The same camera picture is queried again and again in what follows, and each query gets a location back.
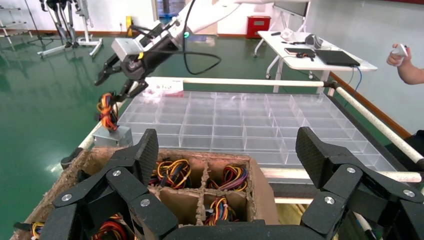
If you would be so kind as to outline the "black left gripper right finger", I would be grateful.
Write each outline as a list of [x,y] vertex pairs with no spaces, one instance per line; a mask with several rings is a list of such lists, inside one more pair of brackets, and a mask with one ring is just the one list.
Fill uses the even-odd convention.
[[302,215],[302,226],[329,240],[354,212],[383,227],[385,240],[423,239],[419,190],[366,167],[346,147],[323,142],[306,126],[297,131],[295,151],[320,191]]

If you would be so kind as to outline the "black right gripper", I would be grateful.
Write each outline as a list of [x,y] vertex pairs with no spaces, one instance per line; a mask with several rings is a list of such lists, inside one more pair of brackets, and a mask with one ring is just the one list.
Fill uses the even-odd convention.
[[128,80],[114,97],[114,102],[132,99],[149,86],[144,79],[169,57],[180,53],[182,47],[182,31],[142,31],[135,38],[121,38],[120,59],[116,53],[109,57],[94,85],[100,86],[110,75],[122,72]]

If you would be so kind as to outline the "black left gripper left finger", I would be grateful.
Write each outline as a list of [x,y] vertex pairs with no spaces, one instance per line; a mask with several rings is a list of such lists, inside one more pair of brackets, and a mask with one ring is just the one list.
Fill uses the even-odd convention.
[[165,239],[179,224],[148,190],[158,153],[157,132],[149,128],[138,144],[117,150],[99,172],[57,196],[40,238],[88,240],[118,213],[137,237]]

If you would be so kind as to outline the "person hand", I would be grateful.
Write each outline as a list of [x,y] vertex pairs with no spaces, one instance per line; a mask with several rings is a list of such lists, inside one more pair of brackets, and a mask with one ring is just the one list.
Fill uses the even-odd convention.
[[411,50],[402,43],[394,43],[392,51],[389,53],[386,62],[394,67],[400,67],[411,60]]

